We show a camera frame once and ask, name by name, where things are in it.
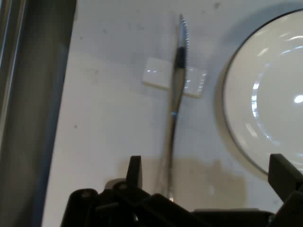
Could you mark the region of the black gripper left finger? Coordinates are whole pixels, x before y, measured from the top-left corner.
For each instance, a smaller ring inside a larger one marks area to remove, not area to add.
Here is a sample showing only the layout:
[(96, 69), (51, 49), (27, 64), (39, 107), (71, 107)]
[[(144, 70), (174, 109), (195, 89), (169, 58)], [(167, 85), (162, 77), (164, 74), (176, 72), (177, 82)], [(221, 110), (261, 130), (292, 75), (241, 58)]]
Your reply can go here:
[(141, 156), (131, 156), (126, 178), (113, 186), (114, 199), (119, 204), (149, 204), (153, 197), (142, 189)]

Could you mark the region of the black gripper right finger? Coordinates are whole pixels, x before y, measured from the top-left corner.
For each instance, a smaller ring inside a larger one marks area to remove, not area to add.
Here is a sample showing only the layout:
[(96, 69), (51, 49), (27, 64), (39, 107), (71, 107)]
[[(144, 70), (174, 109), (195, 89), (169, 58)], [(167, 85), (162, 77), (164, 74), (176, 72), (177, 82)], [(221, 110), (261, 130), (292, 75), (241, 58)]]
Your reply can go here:
[(282, 154), (270, 155), (268, 183), (283, 202), (293, 192), (303, 192), (303, 174)]

